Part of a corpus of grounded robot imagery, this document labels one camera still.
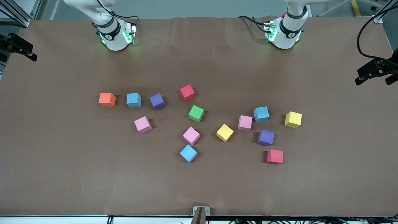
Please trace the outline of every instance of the light blue cube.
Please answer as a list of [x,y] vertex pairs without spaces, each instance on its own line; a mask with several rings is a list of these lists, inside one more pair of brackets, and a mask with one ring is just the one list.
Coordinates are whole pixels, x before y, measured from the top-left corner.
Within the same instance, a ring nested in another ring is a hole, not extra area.
[[188,163],[192,162],[192,160],[198,155],[198,153],[190,145],[185,146],[180,154],[188,161]]
[[254,119],[256,122],[262,122],[269,119],[268,108],[266,106],[254,109]]
[[138,93],[128,93],[126,103],[131,108],[141,107],[141,96]]

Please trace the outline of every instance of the pink cube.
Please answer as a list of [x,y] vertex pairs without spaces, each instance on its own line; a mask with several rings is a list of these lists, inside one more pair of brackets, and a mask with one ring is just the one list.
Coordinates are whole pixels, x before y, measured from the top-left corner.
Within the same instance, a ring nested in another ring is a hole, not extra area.
[[238,130],[250,131],[252,129],[252,117],[241,115],[239,118]]
[[195,129],[190,127],[182,136],[185,140],[187,140],[187,142],[193,145],[199,139],[200,134]]
[[152,129],[148,119],[145,116],[141,117],[138,120],[135,120],[134,124],[137,127],[137,131],[141,134]]
[[267,153],[267,163],[271,164],[282,164],[283,163],[283,151],[271,149]]

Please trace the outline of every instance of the green cube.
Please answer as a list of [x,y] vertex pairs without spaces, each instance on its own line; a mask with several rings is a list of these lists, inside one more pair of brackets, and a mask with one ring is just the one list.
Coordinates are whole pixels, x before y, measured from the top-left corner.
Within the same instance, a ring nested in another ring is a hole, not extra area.
[[188,116],[190,119],[199,123],[204,114],[205,114],[204,109],[194,105],[191,111],[189,112]]

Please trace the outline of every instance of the purple cube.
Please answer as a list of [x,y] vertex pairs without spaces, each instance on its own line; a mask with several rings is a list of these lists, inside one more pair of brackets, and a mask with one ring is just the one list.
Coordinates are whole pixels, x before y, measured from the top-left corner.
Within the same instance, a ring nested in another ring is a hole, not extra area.
[[260,136],[258,137],[257,143],[259,143],[260,145],[270,146],[273,143],[274,136],[275,133],[262,130],[260,132]]
[[154,96],[151,96],[149,99],[150,99],[150,102],[152,103],[152,106],[155,110],[160,110],[166,106],[164,104],[163,98],[160,95],[160,93],[158,93]]

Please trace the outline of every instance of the orange cube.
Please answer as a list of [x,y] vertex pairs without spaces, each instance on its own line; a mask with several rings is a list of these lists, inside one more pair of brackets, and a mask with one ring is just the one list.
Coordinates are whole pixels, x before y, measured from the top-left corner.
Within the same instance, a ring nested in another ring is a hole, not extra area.
[[102,92],[99,96],[98,102],[102,106],[115,106],[116,97],[111,92]]

